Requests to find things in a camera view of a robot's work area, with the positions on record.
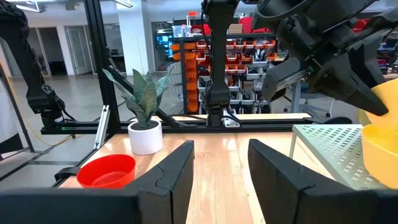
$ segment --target potted plant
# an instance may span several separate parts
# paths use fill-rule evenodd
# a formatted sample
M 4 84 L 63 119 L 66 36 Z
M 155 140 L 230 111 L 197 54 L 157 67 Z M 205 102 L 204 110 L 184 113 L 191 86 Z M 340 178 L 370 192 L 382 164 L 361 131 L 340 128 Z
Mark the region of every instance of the potted plant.
M 135 154 L 148 155 L 163 148 L 162 124 L 152 121 L 151 117 L 159 109 L 162 95 L 168 84 L 168 75 L 154 83 L 148 73 L 146 78 L 133 70 L 134 95 L 121 86 L 107 70 L 105 75 L 119 89 L 126 101 L 127 108 L 132 111 L 137 121 L 128 126 L 131 150 Z

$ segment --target workbench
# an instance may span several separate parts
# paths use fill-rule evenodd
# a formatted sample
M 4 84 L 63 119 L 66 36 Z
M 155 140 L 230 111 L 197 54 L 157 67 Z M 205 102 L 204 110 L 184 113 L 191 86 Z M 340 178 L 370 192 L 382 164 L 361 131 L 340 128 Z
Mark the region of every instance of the workbench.
M 303 113 L 238 115 L 239 119 L 304 117 L 309 115 Z M 288 156 L 292 133 L 165 134 L 163 149 L 148 156 L 132 154 L 129 136 L 117 134 L 96 151 L 85 164 L 110 154 L 127 154 L 134 157 L 137 162 L 136 178 L 138 178 L 186 140 L 194 140 L 194 174 L 187 223 L 265 223 L 249 171 L 250 139 L 258 139 Z M 295 143 L 294 159 L 331 178 L 328 171 L 299 139 Z M 69 177 L 60 187 L 80 188 L 81 186 L 76 177 Z

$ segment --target snake plant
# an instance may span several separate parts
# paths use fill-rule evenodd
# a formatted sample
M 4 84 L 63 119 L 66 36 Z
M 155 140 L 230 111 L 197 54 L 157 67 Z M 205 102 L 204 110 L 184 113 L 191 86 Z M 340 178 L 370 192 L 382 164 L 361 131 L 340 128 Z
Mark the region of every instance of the snake plant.
M 134 95 L 120 85 L 107 70 L 103 69 L 105 75 L 119 89 L 121 96 L 126 101 L 127 108 L 132 111 L 138 119 L 142 129 L 150 128 L 150 119 L 159 109 L 162 95 L 169 82 L 168 75 L 154 83 L 152 76 L 148 73 L 146 78 L 133 69 Z

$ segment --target cardboard box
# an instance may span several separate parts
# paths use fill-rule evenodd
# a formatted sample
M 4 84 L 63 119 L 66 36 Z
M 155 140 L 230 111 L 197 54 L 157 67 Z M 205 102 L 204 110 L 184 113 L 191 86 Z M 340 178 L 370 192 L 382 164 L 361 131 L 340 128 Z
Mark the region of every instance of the cardboard box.
M 242 34 L 243 24 L 231 24 L 228 29 L 229 34 Z

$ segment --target red bowl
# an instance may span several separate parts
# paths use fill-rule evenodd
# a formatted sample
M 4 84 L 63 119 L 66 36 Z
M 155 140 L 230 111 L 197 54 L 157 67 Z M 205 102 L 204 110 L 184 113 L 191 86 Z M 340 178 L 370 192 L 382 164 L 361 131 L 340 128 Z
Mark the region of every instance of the red bowl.
M 83 166 L 77 181 L 84 188 L 120 189 L 134 180 L 135 168 L 136 160 L 131 156 L 104 156 Z

